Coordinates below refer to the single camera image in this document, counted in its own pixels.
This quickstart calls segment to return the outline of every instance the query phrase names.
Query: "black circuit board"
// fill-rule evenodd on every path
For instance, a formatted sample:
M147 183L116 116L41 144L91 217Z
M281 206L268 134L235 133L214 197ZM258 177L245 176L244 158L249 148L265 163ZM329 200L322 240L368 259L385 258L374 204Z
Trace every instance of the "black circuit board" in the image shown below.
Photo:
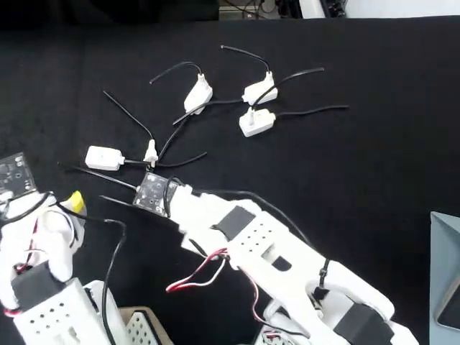
M167 178L147 172L132 204L158 216L166 217L163 201L166 184ZM167 202L171 201L177 188L178 184L171 181L167 191Z
M0 196L15 199L36 189L22 152L0 160Z

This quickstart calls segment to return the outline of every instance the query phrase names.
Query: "black tabletop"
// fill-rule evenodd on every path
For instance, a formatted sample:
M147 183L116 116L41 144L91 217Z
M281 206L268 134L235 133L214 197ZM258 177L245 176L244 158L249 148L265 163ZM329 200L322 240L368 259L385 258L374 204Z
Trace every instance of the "black tabletop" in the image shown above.
M1 156L24 151L40 190L64 198L78 189L90 215L127 223L128 241L110 282L119 306L151 307L176 344L248 343L257 324L244 276L227 269L210 287L167 295L165 287L201 261L180 248L175 226L101 200L105 194L130 202L133 193L65 174L56 162L83 163L90 144L143 158L147 135L107 101L103 89L163 145L196 72L178 70L153 86L148 80L182 60L201 65L216 99L240 97L243 87L263 78L264 67L220 51L221 44L265 57L276 80L324 67L324 73L286 83L267 108L276 113L348 104L348 111L279 120L247 139L238 126L246 106L210 107L190 121L164 162L202 151L208 156L157 173L200 188L252 190L273 202L322 254L389 297L395 320L427 344L429 213L455 214L459 207L459 30L460 19L438 18L3 33ZM123 168L114 175L138 184L143 174ZM118 236L117 229L88 224L74 256L75 276L83 283L103 279ZM0 332L6 344L21 343L3 317Z

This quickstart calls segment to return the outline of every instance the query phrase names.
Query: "light blue object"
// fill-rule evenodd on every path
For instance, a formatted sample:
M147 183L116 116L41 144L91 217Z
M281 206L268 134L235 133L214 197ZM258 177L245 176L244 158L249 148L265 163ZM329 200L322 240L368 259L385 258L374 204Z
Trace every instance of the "light blue object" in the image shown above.
M443 299L460 276L460 218L431 213L430 345L459 345L460 331L439 326Z

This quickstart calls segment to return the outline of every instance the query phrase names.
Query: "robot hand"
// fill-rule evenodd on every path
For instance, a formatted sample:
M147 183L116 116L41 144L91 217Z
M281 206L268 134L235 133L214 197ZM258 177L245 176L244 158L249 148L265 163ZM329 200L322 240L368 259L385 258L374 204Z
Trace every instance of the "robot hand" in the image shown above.
M177 223L185 249L207 260L209 253L225 256L250 279L256 296L262 288L277 307L264 319L253 308L254 318L292 344L418 344L392 321L395 308L380 291L323 257L254 201L224 200L147 173L133 204Z
M8 316L21 312L12 281L31 267L47 262L57 281L67 282L72 277L72 256L83 243L84 223L59 209L56 202L52 193L33 192L3 207L0 302ZM86 212L79 192L61 205L77 213Z

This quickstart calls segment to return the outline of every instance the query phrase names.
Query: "white connector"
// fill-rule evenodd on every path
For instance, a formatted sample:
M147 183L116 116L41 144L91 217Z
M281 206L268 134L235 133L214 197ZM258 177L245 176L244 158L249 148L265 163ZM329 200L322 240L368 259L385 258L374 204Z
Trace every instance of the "white connector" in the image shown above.
M249 105L253 105L254 102L264 93L266 92L269 88L273 87L275 84L275 81L273 80L273 74L272 72L267 72L265 75L265 79L247 86L244 89L244 95L242 96L243 101L247 102ZM278 97L278 89L274 88L271 90L267 95L264 96L259 101L259 104L272 101L273 99L276 99Z
M197 106L208 102L213 96L213 88L209 86L204 74L198 74L198 80L196 84L188 94L184 101L185 112L192 111ZM203 108L199 108L194 114L199 114L203 111Z
M85 163L91 169L116 171L124 164L124 157L119 149L90 146Z
M149 140L149 146L145 152L144 162L150 162L152 167L155 167L155 163L158 161L157 149L155 149L155 140Z
M239 118L239 127L247 138L272 128L275 120L276 116L268 109L255 111L249 107L247 113Z

